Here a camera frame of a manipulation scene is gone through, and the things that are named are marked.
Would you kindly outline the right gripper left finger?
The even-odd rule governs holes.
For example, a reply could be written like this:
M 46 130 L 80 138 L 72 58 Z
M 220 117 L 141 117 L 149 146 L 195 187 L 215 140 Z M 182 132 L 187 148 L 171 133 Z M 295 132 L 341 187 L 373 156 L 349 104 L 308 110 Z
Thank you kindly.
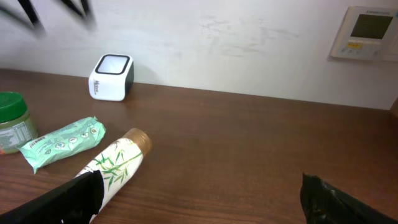
M 1 223 L 89 223 L 104 199 L 101 172 L 86 172 L 1 215 Z

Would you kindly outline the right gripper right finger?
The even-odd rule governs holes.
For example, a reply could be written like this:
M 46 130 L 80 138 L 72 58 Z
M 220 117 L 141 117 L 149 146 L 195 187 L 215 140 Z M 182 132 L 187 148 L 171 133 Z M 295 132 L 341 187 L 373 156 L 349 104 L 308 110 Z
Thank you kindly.
M 315 175 L 302 175 L 300 203 L 308 224 L 397 224 Z

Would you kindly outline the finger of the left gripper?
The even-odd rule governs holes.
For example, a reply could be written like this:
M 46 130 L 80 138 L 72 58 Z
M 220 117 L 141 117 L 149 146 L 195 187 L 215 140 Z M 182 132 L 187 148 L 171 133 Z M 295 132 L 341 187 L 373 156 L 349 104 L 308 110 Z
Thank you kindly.
M 59 0 L 60 4 L 87 30 L 95 28 L 95 17 L 89 0 L 79 0 L 77 6 L 72 0 Z
M 1 1 L 1 13 L 6 15 L 10 20 L 16 22 L 20 26 L 26 28 L 34 34 L 43 33 L 44 27 L 35 11 L 30 0 L 17 0 L 27 19 L 24 19 L 16 11 L 13 11 L 6 3 Z

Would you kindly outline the white bamboo print tube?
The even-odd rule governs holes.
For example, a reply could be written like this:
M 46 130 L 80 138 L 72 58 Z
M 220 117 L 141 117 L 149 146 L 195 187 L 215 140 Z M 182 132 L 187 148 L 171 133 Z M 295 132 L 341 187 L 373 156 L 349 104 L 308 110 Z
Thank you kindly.
M 102 211 L 133 177 L 151 148 L 150 137 L 144 131 L 132 128 L 98 154 L 77 174 L 81 176 L 86 173 L 100 173 L 99 195 L 95 197 L 99 201 L 99 211 Z

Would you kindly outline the mint green tissue pack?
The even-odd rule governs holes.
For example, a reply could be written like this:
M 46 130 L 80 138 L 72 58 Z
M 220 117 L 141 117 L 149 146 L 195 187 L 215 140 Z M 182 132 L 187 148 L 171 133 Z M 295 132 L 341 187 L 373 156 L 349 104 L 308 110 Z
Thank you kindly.
M 95 117 L 87 117 L 33 139 L 18 150 L 37 172 L 41 167 L 97 146 L 105 133 L 104 124 Z

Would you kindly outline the green lid jar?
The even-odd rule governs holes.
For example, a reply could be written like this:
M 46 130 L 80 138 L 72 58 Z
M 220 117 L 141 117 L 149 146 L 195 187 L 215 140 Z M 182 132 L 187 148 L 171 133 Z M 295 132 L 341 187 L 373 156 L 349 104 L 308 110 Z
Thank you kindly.
M 23 96 L 17 92 L 1 92 L 1 155 L 18 152 L 18 147 L 37 137 L 37 128 Z

